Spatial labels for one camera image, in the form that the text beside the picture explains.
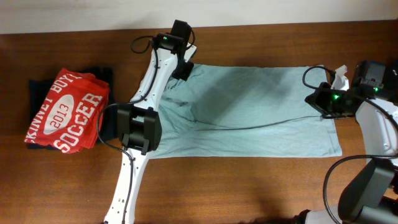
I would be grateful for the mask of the light blue t-shirt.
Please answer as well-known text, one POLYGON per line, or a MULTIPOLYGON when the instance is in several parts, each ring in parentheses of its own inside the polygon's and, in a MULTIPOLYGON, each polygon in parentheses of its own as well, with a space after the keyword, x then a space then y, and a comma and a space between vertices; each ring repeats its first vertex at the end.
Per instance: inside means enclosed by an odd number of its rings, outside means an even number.
POLYGON ((165 87, 154 157, 338 157, 334 121, 305 102, 325 79, 308 67, 196 65, 165 87))

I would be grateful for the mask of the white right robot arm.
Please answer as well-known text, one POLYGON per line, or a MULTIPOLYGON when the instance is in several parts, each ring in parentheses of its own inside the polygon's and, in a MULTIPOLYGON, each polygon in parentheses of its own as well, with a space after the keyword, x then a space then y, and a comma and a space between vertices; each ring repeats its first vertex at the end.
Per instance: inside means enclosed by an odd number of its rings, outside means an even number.
POLYGON ((397 200, 386 190, 397 189, 397 84, 365 82, 337 87, 321 83, 305 101, 324 117, 353 116, 360 125, 366 153, 335 162, 323 181, 324 210, 303 211, 297 223, 397 223, 397 200), (328 203, 331 173, 344 162, 367 164, 345 187, 338 205, 328 203))

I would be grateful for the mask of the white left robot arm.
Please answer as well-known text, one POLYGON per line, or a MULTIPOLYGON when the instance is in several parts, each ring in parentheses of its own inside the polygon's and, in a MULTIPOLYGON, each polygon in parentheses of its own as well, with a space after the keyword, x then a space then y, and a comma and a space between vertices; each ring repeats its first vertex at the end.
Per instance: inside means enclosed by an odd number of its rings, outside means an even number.
POLYGON ((170 77, 186 80, 197 51, 195 35, 159 33, 149 38, 151 57, 136 94, 114 103, 122 154, 121 169, 105 223, 134 223, 136 202, 146 165, 158 148, 162 126, 160 100, 170 77))

